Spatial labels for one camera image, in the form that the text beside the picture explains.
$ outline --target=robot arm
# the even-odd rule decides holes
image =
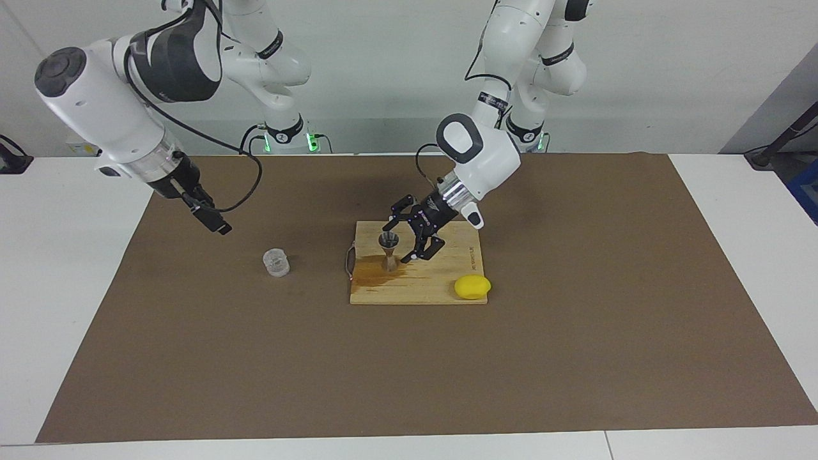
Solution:
[[[548,111],[549,93],[571,96],[582,87],[588,72],[573,43],[576,24],[585,19],[594,2],[557,0],[551,18],[523,69],[511,95],[514,110],[506,129],[521,151],[536,151]]]
[[[313,151],[317,144],[287,89],[309,80],[307,55],[285,40],[267,0],[232,0],[225,4],[225,13],[236,40],[222,45],[224,71],[261,106],[268,143],[276,152]]]
[[[560,29],[568,29],[563,27],[568,17],[584,17],[590,4],[589,0],[495,2],[484,32],[483,90],[471,115],[449,115],[438,127],[438,146],[454,161],[454,170],[422,201],[407,195],[395,203],[391,219],[384,226],[388,231],[399,222],[407,221],[412,227],[416,244],[414,250],[403,258],[403,263],[434,257],[445,244],[438,237],[438,230],[458,214],[463,214],[475,228],[483,227],[478,202],[502,185],[520,166],[520,150],[511,135],[514,131],[507,133],[499,129],[503,116],[510,110],[510,94],[515,94],[521,106],[530,103],[532,109],[522,111],[527,114],[536,111],[528,117],[535,119],[542,130],[545,109],[537,104],[540,96],[537,91],[541,91],[542,86],[558,89],[566,81],[568,90],[576,91],[585,79],[585,67],[573,54],[573,46],[536,65],[532,64],[531,58],[536,56],[540,61],[541,52],[552,56],[549,54],[551,50],[561,46],[559,40],[564,41],[567,36],[570,41],[572,36]],[[558,64],[562,64],[560,69],[556,67]],[[547,77],[535,81],[534,75],[540,65],[547,67],[540,72],[547,73]],[[537,91],[529,88],[528,83],[520,84],[527,80],[531,80],[530,86]]]
[[[265,0],[229,3],[235,8],[258,7],[254,11],[270,16]],[[35,86],[57,116],[101,148],[97,168],[102,173],[138,178],[161,196],[181,198],[210,231],[227,234],[231,227],[201,186],[199,169],[134,92],[141,88],[140,93],[153,102],[204,101],[215,94],[222,79],[222,2],[217,6],[213,0],[161,0],[160,5],[181,15],[133,36],[54,52],[38,67]],[[240,18],[235,21],[237,30],[246,26],[241,33],[247,43],[261,49],[249,53],[256,69],[276,64],[269,59],[276,54],[274,45],[281,33],[272,25],[275,33],[269,38],[261,24],[265,19],[270,28],[272,18],[241,11],[228,15],[233,16]],[[277,46],[281,48],[280,39]],[[260,72],[251,73],[243,86],[264,78]]]

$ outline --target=brown liquid spill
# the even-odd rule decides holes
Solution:
[[[382,265],[385,257],[385,255],[369,255],[355,261],[353,292],[363,287],[383,286],[406,274],[407,266],[400,262],[398,262],[398,269],[394,272],[385,271]]]

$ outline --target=wooden cutting board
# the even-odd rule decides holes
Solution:
[[[386,222],[357,223],[355,230],[355,269],[349,303],[352,305],[455,305],[481,304],[487,297],[463,300],[455,294],[457,278],[483,275],[480,237],[469,223],[456,221],[442,228],[438,235],[446,245],[431,260],[398,261],[398,270],[386,273],[382,267],[384,250],[378,245],[381,228]],[[395,256],[400,260],[411,251],[415,236],[409,225],[401,223],[394,230],[400,237]]]

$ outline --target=yellow lemon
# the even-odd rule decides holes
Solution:
[[[491,289],[488,278],[480,275],[466,275],[455,282],[455,292],[466,300],[482,299]]]

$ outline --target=metal jigger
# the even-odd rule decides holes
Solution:
[[[386,273],[394,272],[398,269],[398,260],[393,256],[395,248],[398,247],[398,235],[395,232],[383,232],[378,237],[378,244],[384,250],[386,258],[381,266]]]

